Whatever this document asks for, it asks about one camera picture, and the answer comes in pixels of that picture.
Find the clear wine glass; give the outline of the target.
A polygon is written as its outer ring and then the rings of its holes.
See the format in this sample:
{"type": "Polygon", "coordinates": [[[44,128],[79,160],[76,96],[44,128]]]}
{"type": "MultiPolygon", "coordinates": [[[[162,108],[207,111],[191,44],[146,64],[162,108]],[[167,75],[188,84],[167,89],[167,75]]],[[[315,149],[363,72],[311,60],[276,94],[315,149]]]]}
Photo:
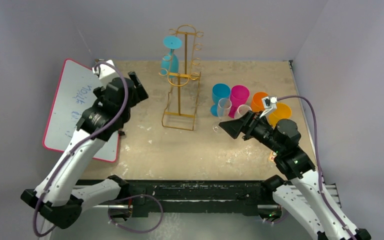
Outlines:
{"type": "Polygon", "coordinates": [[[246,105],[246,104],[241,104],[240,106],[238,106],[238,108],[236,109],[236,111],[234,112],[234,119],[239,119],[241,118],[242,116],[244,116],[248,111],[251,111],[251,107],[249,105],[246,105]]]}
{"type": "Polygon", "coordinates": [[[232,107],[232,102],[229,98],[221,98],[216,104],[216,113],[218,120],[212,125],[213,130],[216,133],[222,133],[223,129],[219,126],[221,122],[225,122],[229,119],[229,113],[232,107]]]}

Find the orange plastic wine glass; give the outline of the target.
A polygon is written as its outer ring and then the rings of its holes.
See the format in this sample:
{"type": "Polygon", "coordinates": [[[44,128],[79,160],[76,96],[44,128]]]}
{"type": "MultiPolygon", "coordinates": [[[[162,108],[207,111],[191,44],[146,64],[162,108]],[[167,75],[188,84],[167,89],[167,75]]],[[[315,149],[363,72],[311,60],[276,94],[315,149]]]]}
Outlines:
{"type": "Polygon", "coordinates": [[[251,110],[253,112],[260,112],[265,110],[265,105],[263,103],[263,98],[268,97],[269,95],[266,92],[256,92],[251,101],[251,110]]]}

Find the clear wine glass front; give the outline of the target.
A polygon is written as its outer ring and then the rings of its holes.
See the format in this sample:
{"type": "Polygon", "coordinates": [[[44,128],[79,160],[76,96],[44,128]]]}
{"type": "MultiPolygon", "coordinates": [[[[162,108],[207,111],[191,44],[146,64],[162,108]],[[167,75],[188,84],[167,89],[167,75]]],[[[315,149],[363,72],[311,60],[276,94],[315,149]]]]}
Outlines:
{"type": "Polygon", "coordinates": [[[223,129],[219,126],[221,122],[225,122],[229,119],[229,113],[232,107],[232,102],[229,98],[221,98],[216,104],[216,113],[218,120],[212,125],[213,130],[216,133],[222,133],[223,129]]]}

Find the yellow plastic wine glass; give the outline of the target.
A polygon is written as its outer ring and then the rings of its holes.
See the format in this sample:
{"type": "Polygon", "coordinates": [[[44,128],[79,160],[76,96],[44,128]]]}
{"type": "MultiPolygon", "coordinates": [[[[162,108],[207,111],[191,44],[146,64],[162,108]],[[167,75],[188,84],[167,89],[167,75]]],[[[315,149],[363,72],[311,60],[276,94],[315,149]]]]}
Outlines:
{"type": "Polygon", "coordinates": [[[287,104],[278,102],[276,104],[276,110],[268,115],[267,120],[272,127],[275,127],[280,120],[289,119],[291,115],[291,108],[287,104]]]}

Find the magenta plastic wine glass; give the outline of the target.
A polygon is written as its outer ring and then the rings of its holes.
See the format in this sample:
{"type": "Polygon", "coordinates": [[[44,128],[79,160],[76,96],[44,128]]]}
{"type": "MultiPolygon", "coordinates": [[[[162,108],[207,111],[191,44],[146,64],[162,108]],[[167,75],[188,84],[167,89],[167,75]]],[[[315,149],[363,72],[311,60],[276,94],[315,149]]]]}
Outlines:
{"type": "Polygon", "coordinates": [[[244,105],[250,96],[250,90],[244,85],[235,85],[230,91],[231,108],[228,114],[229,117],[234,118],[235,112],[240,105],[244,105]]]}

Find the blue wine glass row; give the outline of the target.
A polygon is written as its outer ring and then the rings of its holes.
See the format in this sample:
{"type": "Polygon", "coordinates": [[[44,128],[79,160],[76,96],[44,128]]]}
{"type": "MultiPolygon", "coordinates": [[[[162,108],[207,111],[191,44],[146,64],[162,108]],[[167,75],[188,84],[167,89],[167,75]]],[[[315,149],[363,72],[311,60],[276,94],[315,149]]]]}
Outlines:
{"type": "Polygon", "coordinates": [[[231,88],[224,83],[217,83],[212,87],[212,101],[214,105],[210,108],[210,112],[214,117],[217,117],[218,103],[220,99],[229,99],[231,95],[231,88]]]}
{"type": "Polygon", "coordinates": [[[159,73],[162,76],[174,78],[174,76],[169,75],[169,73],[179,73],[179,60],[174,51],[181,48],[183,42],[177,36],[168,35],[163,39],[163,45],[169,49],[169,52],[162,57],[161,69],[159,73]]]}

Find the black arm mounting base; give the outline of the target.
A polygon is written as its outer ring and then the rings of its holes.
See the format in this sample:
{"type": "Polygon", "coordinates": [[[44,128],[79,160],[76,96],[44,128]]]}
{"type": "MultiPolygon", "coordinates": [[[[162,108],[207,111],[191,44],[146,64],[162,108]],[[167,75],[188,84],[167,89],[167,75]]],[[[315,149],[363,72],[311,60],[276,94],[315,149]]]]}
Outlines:
{"type": "Polygon", "coordinates": [[[128,189],[99,207],[131,209],[134,218],[150,213],[241,214],[276,222],[285,210],[272,193],[284,183],[279,176],[265,180],[145,180],[128,179],[128,189]]]}

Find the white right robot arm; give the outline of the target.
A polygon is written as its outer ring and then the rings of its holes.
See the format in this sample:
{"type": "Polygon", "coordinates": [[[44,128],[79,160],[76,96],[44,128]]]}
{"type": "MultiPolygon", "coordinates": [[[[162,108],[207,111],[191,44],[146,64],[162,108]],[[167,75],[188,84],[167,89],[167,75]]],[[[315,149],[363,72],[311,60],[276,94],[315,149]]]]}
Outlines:
{"type": "Polygon", "coordinates": [[[304,199],[297,197],[278,175],[263,182],[260,196],[268,204],[276,202],[291,214],[314,240],[370,240],[370,233],[357,227],[341,210],[320,179],[309,156],[299,147],[297,124],[281,119],[272,127],[262,112],[248,111],[238,119],[222,121],[219,127],[230,137],[256,139],[276,153],[279,171],[304,199]]]}

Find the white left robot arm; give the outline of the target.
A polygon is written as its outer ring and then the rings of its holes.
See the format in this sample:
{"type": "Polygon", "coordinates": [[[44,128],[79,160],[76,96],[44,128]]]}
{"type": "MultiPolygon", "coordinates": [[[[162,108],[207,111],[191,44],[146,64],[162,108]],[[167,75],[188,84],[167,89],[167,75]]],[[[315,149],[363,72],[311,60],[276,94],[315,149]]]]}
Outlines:
{"type": "Polygon", "coordinates": [[[35,218],[41,215],[60,229],[73,225],[94,206],[107,201],[122,205],[129,199],[128,183],[116,175],[84,188],[74,187],[95,154],[130,120],[131,108],[146,100],[148,93],[134,71],[93,93],[97,99],[82,113],[57,164],[36,188],[20,196],[35,209],[35,218]]]}

